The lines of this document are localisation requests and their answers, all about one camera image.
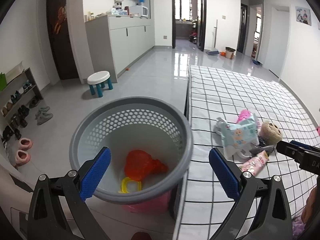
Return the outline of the red plastic bag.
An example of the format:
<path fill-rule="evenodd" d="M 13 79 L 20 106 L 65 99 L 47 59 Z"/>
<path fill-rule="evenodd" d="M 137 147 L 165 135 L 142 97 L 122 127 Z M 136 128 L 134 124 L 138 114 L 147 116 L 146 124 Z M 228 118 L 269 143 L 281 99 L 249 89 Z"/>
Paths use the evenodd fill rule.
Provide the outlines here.
<path fill-rule="evenodd" d="M 153 159 L 143 150 L 133 150 L 126 157 L 124 173 L 134 181 L 143 181 L 151 174 L 163 174 L 167 171 L 167 165 L 159 159 Z"/>

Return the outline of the pink plastic fan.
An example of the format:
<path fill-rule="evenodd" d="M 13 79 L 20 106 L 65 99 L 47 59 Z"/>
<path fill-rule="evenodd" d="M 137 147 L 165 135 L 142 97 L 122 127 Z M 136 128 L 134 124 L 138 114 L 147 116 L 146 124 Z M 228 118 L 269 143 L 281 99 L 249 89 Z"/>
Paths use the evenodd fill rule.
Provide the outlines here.
<path fill-rule="evenodd" d="M 252 113 L 249 110 L 243 109 L 240 112 L 236 123 L 238 124 L 238 123 L 242 122 L 243 120 L 249 119 L 251 116 L 252 116 Z"/>

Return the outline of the pink snack wrapper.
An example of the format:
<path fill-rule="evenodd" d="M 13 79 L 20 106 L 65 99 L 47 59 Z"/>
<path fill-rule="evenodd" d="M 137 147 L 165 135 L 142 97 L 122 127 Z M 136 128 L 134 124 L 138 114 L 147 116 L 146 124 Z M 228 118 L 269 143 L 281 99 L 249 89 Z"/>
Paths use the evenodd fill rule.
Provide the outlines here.
<path fill-rule="evenodd" d="M 269 156 L 266 151 L 262 151 L 239 166 L 242 172 L 249 172 L 256 176 L 269 161 Z"/>

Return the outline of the blue dustpan with broom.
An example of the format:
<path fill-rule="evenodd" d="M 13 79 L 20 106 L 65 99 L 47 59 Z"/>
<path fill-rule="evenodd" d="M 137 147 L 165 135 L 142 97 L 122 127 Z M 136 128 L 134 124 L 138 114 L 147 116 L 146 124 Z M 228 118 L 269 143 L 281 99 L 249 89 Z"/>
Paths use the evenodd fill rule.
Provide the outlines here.
<path fill-rule="evenodd" d="M 216 20 L 216 25 L 215 25 L 214 30 L 213 30 L 212 47 L 211 47 L 210 50 L 206 51 L 206 54 L 209 55 L 209 56 L 219 55 L 219 51 L 216 48 L 217 25 L 218 25 L 218 20 Z"/>

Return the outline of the pink slipper near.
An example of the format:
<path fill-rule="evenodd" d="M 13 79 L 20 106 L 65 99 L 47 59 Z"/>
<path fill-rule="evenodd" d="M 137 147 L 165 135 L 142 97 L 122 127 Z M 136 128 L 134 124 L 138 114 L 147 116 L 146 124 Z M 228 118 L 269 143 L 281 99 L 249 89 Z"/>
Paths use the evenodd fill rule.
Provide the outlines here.
<path fill-rule="evenodd" d="M 28 152 L 24 150 L 18 150 L 15 155 L 15 162 L 17 166 L 22 166 L 27 164 L 31 159 L 31 156 Z"/>

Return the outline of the beige plush monkey face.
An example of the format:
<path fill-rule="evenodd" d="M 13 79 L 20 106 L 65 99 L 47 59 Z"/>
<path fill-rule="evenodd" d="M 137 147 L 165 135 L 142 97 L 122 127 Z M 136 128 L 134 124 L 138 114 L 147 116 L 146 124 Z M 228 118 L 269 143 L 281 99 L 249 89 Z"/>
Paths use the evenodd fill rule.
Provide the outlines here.
<path fill-rule="evenodd" d="M 270 121 L 264 121 L 258 133 L 268 145 L 276 145 L 283 139 L 280 128 Z"/>

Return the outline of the grey sideboard cabinet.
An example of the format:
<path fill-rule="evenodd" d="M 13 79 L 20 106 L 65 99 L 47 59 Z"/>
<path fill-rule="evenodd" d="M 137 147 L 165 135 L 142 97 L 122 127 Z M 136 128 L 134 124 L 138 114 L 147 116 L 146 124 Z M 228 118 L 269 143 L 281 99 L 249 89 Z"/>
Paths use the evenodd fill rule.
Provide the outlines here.
<path fill-rule="evenodd" d="M 113 83 L 155 46 L 149 18 L 105 15 L 85 23 L 95 72 L 108 71 Z"/>

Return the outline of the pink stool under basket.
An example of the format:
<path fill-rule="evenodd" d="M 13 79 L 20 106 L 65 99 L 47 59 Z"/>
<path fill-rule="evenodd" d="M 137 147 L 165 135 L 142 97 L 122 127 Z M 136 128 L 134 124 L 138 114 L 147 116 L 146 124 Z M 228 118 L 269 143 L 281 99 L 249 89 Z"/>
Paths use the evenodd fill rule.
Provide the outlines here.
<path fill-rule="evenodd" d="M 149 215 L 158 215 L 167 212 L 171 191 L 163 195 L 139 204 L 123 205 L 123 209 L 132 213 L 144 213 Z"/>

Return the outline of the baby wipes packet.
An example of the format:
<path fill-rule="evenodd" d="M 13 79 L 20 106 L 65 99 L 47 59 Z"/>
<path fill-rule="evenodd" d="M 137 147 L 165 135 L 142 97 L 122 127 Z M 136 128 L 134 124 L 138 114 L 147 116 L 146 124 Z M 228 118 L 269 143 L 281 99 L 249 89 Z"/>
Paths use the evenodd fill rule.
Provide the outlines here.
<path fill-rule="evenodd" d="M 222 118 L 217 118 L 215 130 L 221 136 L 223 155 L 226 159 L 231 159 L 237 154 L 238 149 L 251 149 L 253 145 L 259 144 L 255 114 L 238 124 L 231 124 Z"/>

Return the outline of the grey sneakers pair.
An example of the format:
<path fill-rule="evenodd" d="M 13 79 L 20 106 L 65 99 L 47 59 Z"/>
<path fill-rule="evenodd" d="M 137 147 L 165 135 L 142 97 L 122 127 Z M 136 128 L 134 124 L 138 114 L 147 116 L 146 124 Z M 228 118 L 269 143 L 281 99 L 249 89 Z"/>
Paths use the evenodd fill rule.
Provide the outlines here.
<path fill-rule="evenodd" d="M 50 107 L 40 107 L 35 115 L 35 120 L 37 121 L 37 126 L 44 124 L 53 118 L 53 114 L 49 112 Z"/>

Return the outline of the yellow plastic ring lid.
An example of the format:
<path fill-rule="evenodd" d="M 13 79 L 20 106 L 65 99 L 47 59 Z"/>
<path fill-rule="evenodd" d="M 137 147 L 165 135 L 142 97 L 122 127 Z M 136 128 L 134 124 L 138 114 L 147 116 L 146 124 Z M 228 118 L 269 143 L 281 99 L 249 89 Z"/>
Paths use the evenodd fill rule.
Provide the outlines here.
<path fill-rule="evenodd" d="M 135 193 L 142 190 L 142 183 L 140 181 L 132 180 L 129 177 L 125 177 L 120 184 L 119 193 Z"/>

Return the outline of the white microwave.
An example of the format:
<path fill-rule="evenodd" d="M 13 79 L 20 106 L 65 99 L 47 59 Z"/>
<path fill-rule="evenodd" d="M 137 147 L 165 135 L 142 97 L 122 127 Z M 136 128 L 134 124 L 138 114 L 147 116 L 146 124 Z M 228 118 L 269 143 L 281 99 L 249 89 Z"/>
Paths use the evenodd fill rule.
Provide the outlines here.
<path fill-rule="evenodd" d="M 134 5 L 129 7 L 129 15 L 148 18 L 149 9 L 144 5 Z"/>

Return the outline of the white stool teal legs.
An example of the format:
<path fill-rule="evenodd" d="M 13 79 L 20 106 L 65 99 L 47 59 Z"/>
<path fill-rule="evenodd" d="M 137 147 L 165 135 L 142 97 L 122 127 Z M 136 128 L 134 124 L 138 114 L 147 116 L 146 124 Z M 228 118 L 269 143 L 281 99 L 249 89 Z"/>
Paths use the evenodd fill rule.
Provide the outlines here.
<path fill-rule="evenodd" d="M 103 97 L 102 89 L 105 88 L 105 83 L 107 83 L 109 90 L 113 89 L 111 76 L 108 71 L 96 72 L 87 79 L 91 95 L 94 96 L 97 92 L 99 98 Z"/>

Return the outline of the grey perforated laundry basket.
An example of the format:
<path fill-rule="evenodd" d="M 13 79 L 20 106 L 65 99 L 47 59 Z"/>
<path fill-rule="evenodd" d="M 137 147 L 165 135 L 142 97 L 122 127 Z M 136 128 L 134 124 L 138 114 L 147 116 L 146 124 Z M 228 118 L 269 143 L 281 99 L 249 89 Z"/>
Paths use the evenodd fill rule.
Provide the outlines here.
<path fill-rule="evenodd" d="M 110 149 L 111 163 L 94 195 L 110 203 L 138 204 L 161 196 L 180 182 L 190 164 L 193 135 L 188 120 L 174 106 L 134 96 L 109 102 L 85 117 L 71 139 L 71 167 L 78 170 L 103 147 Z M 126 158 L 134 150 L 158 159 L 168 171 L 146 176 L 140 191 L 121 193 Z"/>

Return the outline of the small trash bin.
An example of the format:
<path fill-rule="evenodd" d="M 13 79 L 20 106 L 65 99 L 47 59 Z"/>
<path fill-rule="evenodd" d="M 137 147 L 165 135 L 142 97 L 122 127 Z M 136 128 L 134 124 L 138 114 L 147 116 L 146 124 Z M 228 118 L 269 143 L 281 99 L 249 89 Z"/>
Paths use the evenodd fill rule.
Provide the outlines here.
<path fill-rule="evenodd" d="M 235 49 L 233 49 L 233 48 L 231 48 L 231 47 L 226 47 L 225 50 L 226 50 L 226 51 L 225 51 L 225 57 L 226 57 L 227 59 L 232 60 L 233 57 L 234 57 Z"/>

